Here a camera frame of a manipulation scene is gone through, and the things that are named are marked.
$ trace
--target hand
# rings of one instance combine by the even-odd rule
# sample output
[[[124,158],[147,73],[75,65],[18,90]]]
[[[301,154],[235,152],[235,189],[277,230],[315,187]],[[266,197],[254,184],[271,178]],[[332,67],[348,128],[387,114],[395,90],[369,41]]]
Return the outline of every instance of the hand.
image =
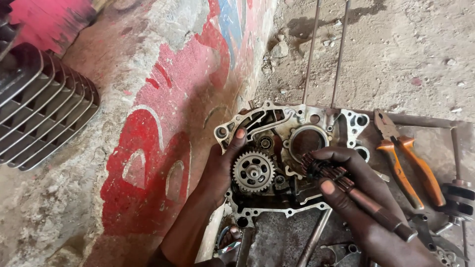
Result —
[[[343,147],[325,147],[312,152],[314,158],[340,162],[352,174],[355,186],[387,208],[405,224],[407,220],[386,183],[379,178],[364,159],[354,150]],[[409,243],[389,232],[359,209],[356,204],[330,179],[318,181],[326,202],[350,227],[355,242],[368,256],[384,267],[440,266],[418,238]]]
[[[247,132],[244,129],[237,130],[224,154],[221,154],[221,146],[219,144],[211,147],[208,161],[197,189],[207,197],[211,197],[216,204],[216,208],[224,203],[224,194],[231,185],[233,162],[236,160],[241,148],[246,144],[246,139],[244,138],[246,134]]]

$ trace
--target blue paint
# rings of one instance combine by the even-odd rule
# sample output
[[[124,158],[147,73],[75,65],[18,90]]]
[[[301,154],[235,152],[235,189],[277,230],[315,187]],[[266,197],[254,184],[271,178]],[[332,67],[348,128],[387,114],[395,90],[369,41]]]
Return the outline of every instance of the blue paint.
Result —
[[[236,43],[238,49],[241,48],[242,43],[242,33],[241,33],[241,23],[239,19],[238,7],[236,5],[237,0],[218,0],[219,1],[219,28],[221,29],[221,34],[226,40],[229,49],[230,55],[230,67],[234,69],[236,64],[236,59],[234,56],[234,47],[231,42],[231,36]]]

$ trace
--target pliers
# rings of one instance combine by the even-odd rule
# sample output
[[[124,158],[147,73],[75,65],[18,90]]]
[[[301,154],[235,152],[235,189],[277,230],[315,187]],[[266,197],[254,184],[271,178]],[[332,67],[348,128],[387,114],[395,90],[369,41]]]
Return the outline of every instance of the pliers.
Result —
[[[394,144],[403,151],[404,155],[409,159],[409,162],[414,168],[419,168],[421,170],[420,178],[422,179],[422,184],[434,205],[438,207],[444,206],[446,204],[445,198],[442,195],[437,179],[429,168],[429,165],[427,165],[423,159],[414,154],[413,148],[415,139],[405,135],[400,135],[392,120],[389,119],[389,117],[380,109],[374,110],[374,125],[383,138],[376,149],[384,151],[387,155],[393,176],[412,207],[417,210],[422,210],[424,204],[422,204],[422,201],[404,174],[398,156],[396,155],[396,151],[394,150]]]

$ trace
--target gear hub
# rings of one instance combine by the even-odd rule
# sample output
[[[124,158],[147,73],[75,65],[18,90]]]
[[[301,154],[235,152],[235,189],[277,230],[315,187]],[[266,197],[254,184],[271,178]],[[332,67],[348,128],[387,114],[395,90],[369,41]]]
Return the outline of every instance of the gear hub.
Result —
[[[234,163],[233,178],[239,187],[248,192],[266,189],[275,175],[272,160],[261,152],[246,152]]]

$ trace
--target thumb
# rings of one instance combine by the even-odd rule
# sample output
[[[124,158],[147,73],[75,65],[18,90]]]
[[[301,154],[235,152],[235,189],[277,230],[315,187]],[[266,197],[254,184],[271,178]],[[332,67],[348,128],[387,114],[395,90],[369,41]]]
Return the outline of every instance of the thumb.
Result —
[[[241,150],[241,148],[246,144],[246,134],[247,132],[245,129],[237,130],[236,135],[234,135],[233,140],[229,142],[228,148],[223,156],[228,159],[236,158],[239,150]]]
[[[330,179],[320,179],[320,190],[327,204],[333,208],[345,221],[351,223],[361,216],[367,215],[350,200],[348,195],[338,188]]]

